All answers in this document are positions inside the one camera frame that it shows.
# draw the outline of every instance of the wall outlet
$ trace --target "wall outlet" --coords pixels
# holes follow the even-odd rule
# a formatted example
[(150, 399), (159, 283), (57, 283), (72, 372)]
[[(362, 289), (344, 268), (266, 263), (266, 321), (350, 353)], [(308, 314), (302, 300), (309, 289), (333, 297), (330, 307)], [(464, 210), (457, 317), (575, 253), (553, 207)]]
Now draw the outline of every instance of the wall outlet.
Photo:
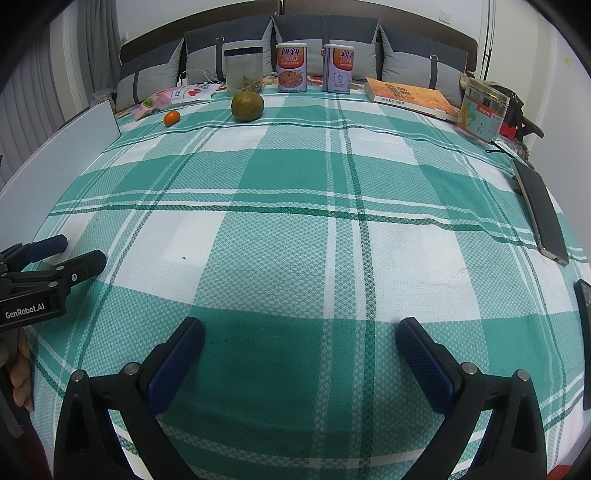
[(452, 16), (448, 12), (444, 12), (443, 10), (439, 11), (439, 20), (447, 25), (452, 23)]

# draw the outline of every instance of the gray curtain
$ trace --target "gray curtain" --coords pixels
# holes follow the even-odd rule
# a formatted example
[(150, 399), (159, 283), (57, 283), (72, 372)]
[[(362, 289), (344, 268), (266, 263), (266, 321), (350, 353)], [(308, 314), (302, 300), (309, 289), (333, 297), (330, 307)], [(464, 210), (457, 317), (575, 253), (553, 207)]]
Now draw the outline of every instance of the gray curtain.
[(88, 99), (119, 82), (119, 28), (116, 0), (78, 2), (78, 54)]
[(0, 190), (63, 123), (51, 72), (47, 27), (0, 94)]

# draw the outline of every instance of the can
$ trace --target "can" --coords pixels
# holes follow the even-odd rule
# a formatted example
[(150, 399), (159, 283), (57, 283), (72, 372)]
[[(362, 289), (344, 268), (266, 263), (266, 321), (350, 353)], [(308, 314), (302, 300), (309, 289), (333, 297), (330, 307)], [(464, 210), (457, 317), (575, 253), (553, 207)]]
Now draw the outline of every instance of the can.
[(277, 90), (305, 92), (308, 87), (308, 44), (277, 44)]
[(457, 126), (478, 140), (492, 143), (499, 135), (508, 105), (507, 95), (480, 80), (468, 79)]
[(355, 49), (347, 45), (327, 43), (322, 49), (322, 91), (350, 93)]

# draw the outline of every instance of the headboard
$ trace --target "headboard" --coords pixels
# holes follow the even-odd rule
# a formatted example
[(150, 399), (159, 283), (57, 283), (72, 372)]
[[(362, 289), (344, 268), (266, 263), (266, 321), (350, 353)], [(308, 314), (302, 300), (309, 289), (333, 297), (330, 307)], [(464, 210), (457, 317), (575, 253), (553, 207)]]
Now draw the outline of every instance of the headboard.
[(212, 8), (188, 17), (179, 18), (141, 35), (121, 47), (121, 63), (132, 60), (160, 45), (183, 38), (186, 31), (207, 27), (214, 23), (281, 12), (281, 0), (251, 0), (224, 7)]
[(359, 0), (283, 0), (285, 15), (351, 15), (376, 17), (384, 27), (412, 30), (468, 52), (466, 69), (476, 70), (478, 42), (468, 35), (421, 15)]

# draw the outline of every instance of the book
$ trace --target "book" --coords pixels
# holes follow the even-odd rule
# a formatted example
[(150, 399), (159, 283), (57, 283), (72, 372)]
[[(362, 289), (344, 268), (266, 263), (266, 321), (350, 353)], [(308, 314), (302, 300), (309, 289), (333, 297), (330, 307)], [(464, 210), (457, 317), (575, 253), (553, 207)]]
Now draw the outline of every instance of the book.
[(364, 90), (372, 102), (424, 113), (454, 124), (457, 122), (457, 110), (439, 90), (380, 82), (370, 78), (367, 81)]

